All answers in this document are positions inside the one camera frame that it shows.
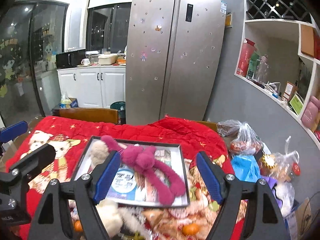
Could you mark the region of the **orange tangerine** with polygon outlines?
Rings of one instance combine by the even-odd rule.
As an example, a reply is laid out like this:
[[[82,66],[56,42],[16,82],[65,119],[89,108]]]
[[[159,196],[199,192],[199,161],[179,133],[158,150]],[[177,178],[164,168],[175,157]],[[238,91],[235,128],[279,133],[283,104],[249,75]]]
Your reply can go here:
[[[182,233],[185,236],[195,236],[197,233],[199,233],[200,229],[201,227],[198,224],[191,223],[182,227]]]

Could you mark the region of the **shallow black-rimmed tray box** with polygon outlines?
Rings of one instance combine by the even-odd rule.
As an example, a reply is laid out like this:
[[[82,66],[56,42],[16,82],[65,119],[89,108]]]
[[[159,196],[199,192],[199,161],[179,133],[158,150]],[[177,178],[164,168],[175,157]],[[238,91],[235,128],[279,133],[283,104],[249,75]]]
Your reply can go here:
[[[186,192],[176,197],[171,205],[163,205],[158,201],[156,189],[133,169],[120,164],[110,189],[106,195],[112,201],[129,206],[157,207],[157,208],[181,208],[190,205],[187,174],[184,158],[179,144],[164,144],[158,142],[143,142],[118,139],[117,142],[123,148],[128,145],[140,145],[156,147],[155,159],[170,166],[183,180]]]

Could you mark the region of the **green trash bin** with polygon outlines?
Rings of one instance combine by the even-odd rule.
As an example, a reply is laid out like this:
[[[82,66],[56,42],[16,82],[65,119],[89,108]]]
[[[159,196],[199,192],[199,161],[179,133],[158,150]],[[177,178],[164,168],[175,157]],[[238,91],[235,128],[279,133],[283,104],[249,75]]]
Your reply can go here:
[[[126,124],[125,101],[117,101],[110,105],[110,109],[118,111],[118,124]]]

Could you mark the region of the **pink pouch on shelf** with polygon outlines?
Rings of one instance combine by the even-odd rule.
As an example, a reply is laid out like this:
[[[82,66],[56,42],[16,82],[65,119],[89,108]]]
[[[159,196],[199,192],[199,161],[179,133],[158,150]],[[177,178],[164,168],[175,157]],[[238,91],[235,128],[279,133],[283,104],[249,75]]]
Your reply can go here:
[[[316,130],[319,124],[319,100],[315,96],[311,96],[307,107],[301,118],[302,124],[312,130]]]

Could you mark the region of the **blue plastic bag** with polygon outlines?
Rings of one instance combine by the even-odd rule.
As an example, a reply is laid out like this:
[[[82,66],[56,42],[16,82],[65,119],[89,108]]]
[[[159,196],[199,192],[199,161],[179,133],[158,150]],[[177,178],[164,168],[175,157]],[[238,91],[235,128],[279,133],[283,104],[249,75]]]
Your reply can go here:
[[[231,165],[235,176],[241,181],[255,183],[261,178],[259,166],[253,155],[234,155]]]

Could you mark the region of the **white mug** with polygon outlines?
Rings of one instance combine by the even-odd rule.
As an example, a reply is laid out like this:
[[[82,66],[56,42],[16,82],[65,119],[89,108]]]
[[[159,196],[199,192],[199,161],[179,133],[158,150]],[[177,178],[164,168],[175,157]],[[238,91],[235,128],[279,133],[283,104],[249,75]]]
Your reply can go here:
[[[81,65],[83,65],[83,66],[89,66],[90,64],[91,64],[91,62],[87,58],[81,60]]]

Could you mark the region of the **black microwave oven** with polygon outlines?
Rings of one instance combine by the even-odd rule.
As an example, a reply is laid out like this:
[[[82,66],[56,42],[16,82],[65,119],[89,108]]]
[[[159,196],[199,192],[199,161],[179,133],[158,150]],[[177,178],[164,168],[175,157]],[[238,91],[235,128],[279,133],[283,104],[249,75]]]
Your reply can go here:
[[[81,60],[86,57],[86,50],[74,50],[56,55],[57,69],[73,68],[81,64]]]

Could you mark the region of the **green card on shelf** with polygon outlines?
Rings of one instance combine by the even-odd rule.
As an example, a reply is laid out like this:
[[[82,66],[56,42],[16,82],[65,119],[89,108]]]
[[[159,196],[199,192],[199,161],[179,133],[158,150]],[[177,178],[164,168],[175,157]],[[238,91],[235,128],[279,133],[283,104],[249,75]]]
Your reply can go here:
[[[291,98],[291,100],[289,101],[289,105],[291,106],[291,108],[293,109],[293,111],[299,115],[302,111],[303,105],[304,105],[304,101],[303,99],[300,97],[299,94],[295,93],[293,95],[293,97]]]

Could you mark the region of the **stainless double-door refrigerator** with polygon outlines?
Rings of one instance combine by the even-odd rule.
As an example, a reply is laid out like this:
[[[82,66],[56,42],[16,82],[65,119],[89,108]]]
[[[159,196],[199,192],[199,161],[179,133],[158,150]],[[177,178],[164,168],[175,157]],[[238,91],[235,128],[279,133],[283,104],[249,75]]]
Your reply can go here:
[[[126,122],[204,118],[219,64],[221,0],[132,0],[126,56]]]

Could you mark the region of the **white kitchen cabinet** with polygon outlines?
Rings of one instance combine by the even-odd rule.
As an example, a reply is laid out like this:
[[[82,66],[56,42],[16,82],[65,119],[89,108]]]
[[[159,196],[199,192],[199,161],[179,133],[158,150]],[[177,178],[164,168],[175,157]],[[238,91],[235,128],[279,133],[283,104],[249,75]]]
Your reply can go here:
[[[79,107],[110,108],[112,103],[125,101],[124,66],[93,66],[59,69],[62,94],[76,98]]]

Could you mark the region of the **clear bag with snacks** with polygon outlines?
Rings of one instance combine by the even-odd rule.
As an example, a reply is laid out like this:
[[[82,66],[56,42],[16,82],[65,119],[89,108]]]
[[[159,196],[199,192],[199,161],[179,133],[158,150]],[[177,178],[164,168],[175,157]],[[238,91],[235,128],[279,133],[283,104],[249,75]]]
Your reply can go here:
[[[285,140],[284,153],[263,152],[258,160],[260,174],[271,177],[280,183],[291,182],[300,176],[300,155],[297,151],[289,151],[291,136]]]

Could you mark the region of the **glass sliding door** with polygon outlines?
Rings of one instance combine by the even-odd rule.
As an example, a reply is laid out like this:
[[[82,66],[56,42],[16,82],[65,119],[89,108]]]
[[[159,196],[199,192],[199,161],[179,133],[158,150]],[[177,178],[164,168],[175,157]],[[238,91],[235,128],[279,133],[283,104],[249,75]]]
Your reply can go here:
[[[51,114],[61,91],[56,56],[63,52],[67,4],[17,2],[1,18],[1,119],[9,126]]]

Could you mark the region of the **clear bag with food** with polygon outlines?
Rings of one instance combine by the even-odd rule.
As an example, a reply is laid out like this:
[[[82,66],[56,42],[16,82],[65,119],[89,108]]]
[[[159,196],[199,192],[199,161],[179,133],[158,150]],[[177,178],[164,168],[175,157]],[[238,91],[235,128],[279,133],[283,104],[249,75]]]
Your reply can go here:
[[[247,122],[225,120],[217,123],[221,137],[233,138],[228,150],[233,155],[254,155],[263,149],[263,142]]]

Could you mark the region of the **red gift box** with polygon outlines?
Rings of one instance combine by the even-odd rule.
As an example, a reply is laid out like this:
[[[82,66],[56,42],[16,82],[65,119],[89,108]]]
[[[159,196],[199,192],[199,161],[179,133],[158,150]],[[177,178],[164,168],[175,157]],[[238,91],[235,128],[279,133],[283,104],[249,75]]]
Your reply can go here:
[[[255,43],[245,38],[240,51],[240,59],[238,62],[238,67],[236,69],[236,74],[242,77],[246,77],[248,67],[249,67],[249,61],[251,59],[252,54],[255,51],[256,51]]]

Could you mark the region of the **cream plush bunny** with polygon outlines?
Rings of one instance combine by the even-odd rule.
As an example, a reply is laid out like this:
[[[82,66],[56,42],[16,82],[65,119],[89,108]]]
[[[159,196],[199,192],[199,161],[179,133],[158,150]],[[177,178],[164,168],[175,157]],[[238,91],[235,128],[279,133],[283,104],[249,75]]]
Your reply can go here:
[[[144,239],[151,239],[145,226],[133,215],[128,208],[118,207],[118,204],[110,199],[102,200],[96,210],[101,222],[110,238],[120,233],[123,226],[131,233],[140,233]]]

